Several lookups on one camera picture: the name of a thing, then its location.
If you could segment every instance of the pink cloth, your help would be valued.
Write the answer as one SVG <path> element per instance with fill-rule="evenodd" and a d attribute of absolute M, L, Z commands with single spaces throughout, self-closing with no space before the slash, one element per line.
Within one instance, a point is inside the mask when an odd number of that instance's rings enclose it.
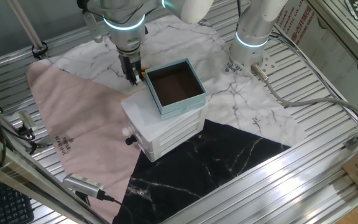
<path fill-rule="evenodd" d="M 40 62 L 29 65 L 26 74 L 66 173 L 104 184 L 107 194 L 122 201 L 140 153 L 121 133 L 124 95 Z M 119 211 L 116 203 L 89 200 L 109 222 Z"/>

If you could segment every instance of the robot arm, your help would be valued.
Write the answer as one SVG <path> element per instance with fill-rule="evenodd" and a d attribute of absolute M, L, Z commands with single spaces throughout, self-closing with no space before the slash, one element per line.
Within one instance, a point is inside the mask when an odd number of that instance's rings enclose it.
<path fill-rule="evenodd" d="M 251 0 L 242 13 L 231 47 L 232 56 L 243 66 L 262 63 L 263 47 L 273 29 L 274 22 L 288 0 Z M 85 21 L 96 42 L 101 42 L 101 32 L 87 10 L 87 0 L 78 0 Z M 100 0 L 103 20 L 108 36 L 119 52 L 122 71 L 132 85 L 144 80 L 141 75 L 140 43 L 145 35 L 145 14 L 163 6 L 183 22 L 200 21 L 209 11 L 213 0 Z"/>
<path fill-rule="evenodd" d="M 263 62 L 262 51 L 275 20 L 288 0 L 251 0 L 241 14 L 231 54 L 245 68 Z"/>
<path fill-rule="evenodd" d="M 200 21 L 209 11 L 213 0 L 100 0 L 103 20 L 108 27 L 108 36 L 119 52 L 122 71 L 132 85 L 144 80 L 141 75 L 140 43 L 145 35 L 145 14 L 163 6 L 183 22 Z M 101 42 L 99 27 L 86 3 L 78 4 L 83 9 L 85 21 L 96 42 Z"/>

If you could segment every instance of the metal cylinder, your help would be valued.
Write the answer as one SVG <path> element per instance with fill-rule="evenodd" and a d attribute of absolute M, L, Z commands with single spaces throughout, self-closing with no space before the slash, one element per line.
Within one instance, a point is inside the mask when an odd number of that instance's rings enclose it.
<path fill-rule="evenodd" d="M 241 14 L 236 38 L 230 47 L 231 55 L 245 68 L 263 62 L 264 45 L 269 39 L 275 18 L 287 0 L 251 0 Z"/>
<path fill-rule="evenodd" d="M 265 0 L 252 0 L 251 5 L 241 14 L 237 34 L 241 41 L 249 45 L 260 45 L 267 41 L 275 20 L 266 21 L 264 12 Z"/>
<path fill-rule="evenodd" d="M 7 0 L 9 5 L 11 6 L 12 10 L 14 11 L 17 19 L 22 24 L 25 32 L 29 36 L 32 44 L 37 50 L 44 49 L 44 46 L 41 43 L 40 38 L 38 37 L 37 33 L 35 32 L 34 28 L 32 27 L 29 19 L 25 15 L 23 9 L 21 8 L 20 4 L 17 0 Z"/>

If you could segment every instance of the black keyboard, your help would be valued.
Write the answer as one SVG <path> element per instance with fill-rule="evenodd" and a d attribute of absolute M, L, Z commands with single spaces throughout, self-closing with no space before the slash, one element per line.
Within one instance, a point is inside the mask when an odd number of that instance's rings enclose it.
<path fill-rule="evenodd" d="M 0 182 L 0 224 L 24 224 L 33 219 L 30 198 Z"/>

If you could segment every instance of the open box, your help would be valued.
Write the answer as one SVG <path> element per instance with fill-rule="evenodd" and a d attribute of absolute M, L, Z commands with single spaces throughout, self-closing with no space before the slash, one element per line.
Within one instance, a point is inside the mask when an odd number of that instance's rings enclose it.
<path fill-rule="evenodd" d="M 204 86 L 187 58 L 148 69 L 145 79 L 162 119 L 203 107 L 206 103 Z"/>

